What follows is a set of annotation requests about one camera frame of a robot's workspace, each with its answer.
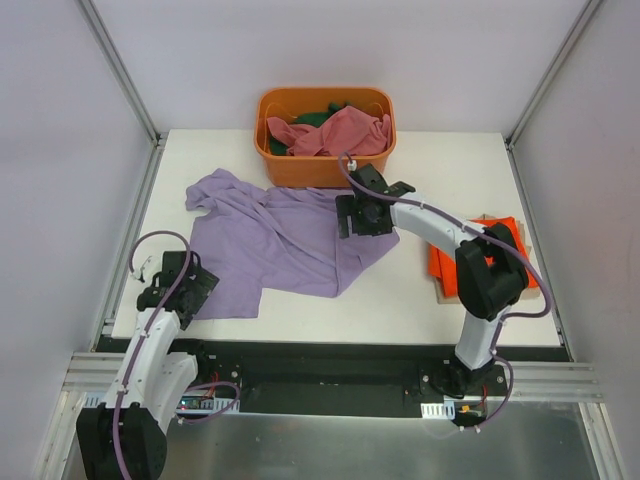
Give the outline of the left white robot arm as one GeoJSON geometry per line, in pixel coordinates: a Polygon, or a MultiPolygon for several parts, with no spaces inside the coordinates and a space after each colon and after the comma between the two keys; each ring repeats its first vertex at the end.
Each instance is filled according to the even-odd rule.
{"type": "Polygon", "coordinates": [[[85,407],[76,434],[90,479],[157,479],[167,457],[167,430],[187,387],[204,387],[210,363],[170,347],[217,286],[194,252],[167,251],[136,299],[134,334],[107,393],[85,407]]]}

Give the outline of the lavender t shirt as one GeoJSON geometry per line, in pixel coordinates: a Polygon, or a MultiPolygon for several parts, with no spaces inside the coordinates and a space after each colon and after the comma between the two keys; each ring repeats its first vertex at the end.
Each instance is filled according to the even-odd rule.
{"type": "Polygon", "coordinates": [[[219,279],[197,319],[255,318],[265,289],[335,298],[398,244],[395,232],[340,238],[339,194],[261,189],[224,169],[189,186],[190,246],[219,279]]]}

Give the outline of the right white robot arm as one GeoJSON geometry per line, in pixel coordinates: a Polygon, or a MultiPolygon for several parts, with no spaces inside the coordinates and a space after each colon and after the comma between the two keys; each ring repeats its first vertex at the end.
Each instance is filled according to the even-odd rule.
{"type": "Polygon", "coordinates": [[[465,222],[403,182],[342,156],[345,191],[261,189],[218,169],[188,187],[190,245],[219,278],[203,319],[254,318],[266,289],[334,298],[411,232],[450,254],[465,307],[450,364],[431,377],[446,396],[473,394],[494,364],[499,325],[528,287],[525,257],[504,224],[465,222]]]}

